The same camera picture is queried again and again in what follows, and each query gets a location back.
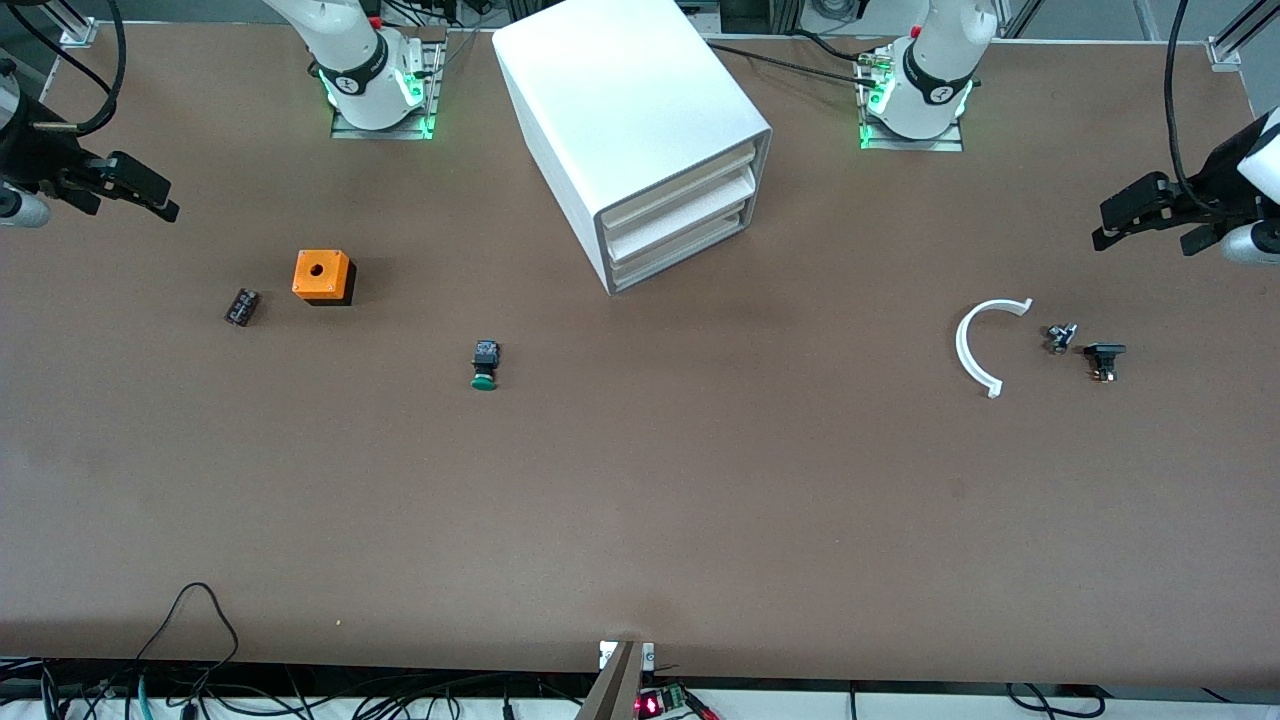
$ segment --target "brown table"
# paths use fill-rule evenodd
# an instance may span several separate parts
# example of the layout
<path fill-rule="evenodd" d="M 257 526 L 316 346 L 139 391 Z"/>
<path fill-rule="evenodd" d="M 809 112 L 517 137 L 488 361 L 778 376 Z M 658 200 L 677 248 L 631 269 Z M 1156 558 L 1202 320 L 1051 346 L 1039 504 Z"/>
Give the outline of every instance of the brown table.
<path fill-rule="evenodd" d="M 728 58 L 774 127 L 755 223 L 611 299 L 488 37 L 436 140 L 356 142 L 288 27 L 132 27 L 88 145 L 182 217 L 0 236 L 0 650 L 129 656 L 204 579 L 246 660 L 588 670 L 634 635 L 686 674 L 1275 687 L 1280 274 L 1089 243 L 1167 167 L 1162 54 L 995 46 L 960 155 L 859 151 L 846 86 Z M 1181 60 L 1198 168 L 1249 115 Z M 99 100 L 64 70 L 50 104 Z M 303 247 L 357 261 L 353 307 L 291 295 Z M 956 323 L 1028 296 L 973 327 L 987 400 Z M 1120 380 L 1043 352 L 1059 322 L 1128 343 Z M 156 655 L 224 643 L 192 601 Z"/>

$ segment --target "table surface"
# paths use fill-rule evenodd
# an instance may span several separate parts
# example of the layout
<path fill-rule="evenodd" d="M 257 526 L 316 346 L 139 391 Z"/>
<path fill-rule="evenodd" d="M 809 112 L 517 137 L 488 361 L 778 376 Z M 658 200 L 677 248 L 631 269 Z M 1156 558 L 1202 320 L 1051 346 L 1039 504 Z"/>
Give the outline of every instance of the table surface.
<path fill-rule="evenodd" d="M 608 297 L 488 36 L 404 143 L 330 141 L 287 27 L 131 27 L 86 142 L 182 217 L 0 236 L 0 650 L 132 656 L 202 579 L 244 660 L 589 670 L 636 637 L 689 675 L 1274 687 L 1280 275 L 1089 242 L 1167 167 L 1162 55 L 993 46 L 963 154 L 860 151 L 847 86 L 726 58 L 774 128 L 755 222 Z M 1178 78 L 1198 167 L 1245 97 L 1198 47 Z M 50 104 L 99 97 L 67 70 Z M 303 247 L 356 260 L 353 307 L 291 295 Z M 997 400 L 952 346 L 991 297 L 1036 301 L 970 331 Z M 1061 322 L 1129 346 L 1119 382 L 1041 348 Z M 155 648 L 223 652 L 205 600 Z"/>

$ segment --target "white curved handle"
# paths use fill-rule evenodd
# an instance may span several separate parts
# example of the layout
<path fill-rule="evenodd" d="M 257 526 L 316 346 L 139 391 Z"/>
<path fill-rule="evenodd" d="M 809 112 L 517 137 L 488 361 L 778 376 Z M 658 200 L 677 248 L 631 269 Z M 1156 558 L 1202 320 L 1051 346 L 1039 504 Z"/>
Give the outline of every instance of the white curved handle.
<path fill-rule="evenodd" d="M 986 302 L 979 302 L 974 305 L 973 310 L 960 320 L 960 327 L 956 328 L 956 355 L 960 356 L 960 364 L 964 369 L 973 377 L 973 379 L 987 386 L 987 397 L 1000 397 L 1000 389 L 1004 387 L 1004 382 L 982 369 L 982 365 L 973 359 L 973 352 L 969 351 L 969 323 L 973 316 L 983 310 L 1004 310 L 1005 313 L 1012 313 L 1014 315 L 1024 315 L 1032 307 L 1032 299 L 1028 297 L 1027 302 L 1018 302 L 1016 300 L 988 300 Z"/>

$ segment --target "white box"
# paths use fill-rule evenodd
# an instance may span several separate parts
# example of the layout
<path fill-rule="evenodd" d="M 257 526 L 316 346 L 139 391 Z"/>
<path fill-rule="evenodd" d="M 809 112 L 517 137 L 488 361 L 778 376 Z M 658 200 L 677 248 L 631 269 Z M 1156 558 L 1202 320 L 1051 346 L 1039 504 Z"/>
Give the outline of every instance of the white box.
<path fill-rule="evenodd" d="M 493 45 L 611 295 L 751 222 L 772 129 L 675 3 L 564 0 Z"/>

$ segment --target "white plastic arc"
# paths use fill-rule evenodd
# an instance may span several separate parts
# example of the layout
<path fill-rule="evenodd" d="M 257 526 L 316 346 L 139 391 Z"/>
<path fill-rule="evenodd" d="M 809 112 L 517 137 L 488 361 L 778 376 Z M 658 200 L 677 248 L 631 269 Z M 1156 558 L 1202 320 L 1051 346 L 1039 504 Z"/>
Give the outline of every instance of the white plastic arc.
<path fill-rule="evenodd" d="M 973 379 L 987 386 L 987 397 L 1000 397 L 1000 391 L 1005 383 L 987 370 L 983 370 L 982 365 L 973 359 L 973 352 L 969 351 L 969 323 L 973 322 L 973 318 L 983 310 L 1004 310 L 1005 313 L 1012 313 L 1014 315 L 1021 316 L 1027 314 L 1030 307 L 1030 297 L 1028 297 L 1025 302 L 1004 299 L 988 300 L 974 305 L 973 310 L 969 310 L 969 314 L 960 320 L 960 327 L 956 328 L 956 355 L 960 356 L 960 364 L 964 365 L 964 369 L 973 377 Z"/>

